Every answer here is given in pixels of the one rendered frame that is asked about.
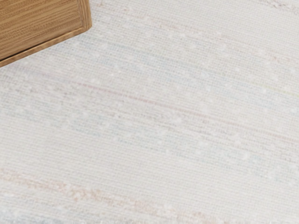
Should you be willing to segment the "wooden drawer cabinet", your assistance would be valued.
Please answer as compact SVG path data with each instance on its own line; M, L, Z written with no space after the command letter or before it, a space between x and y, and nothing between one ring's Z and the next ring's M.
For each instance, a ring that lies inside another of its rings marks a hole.
M0 68L91 27L90 0L0 0Z

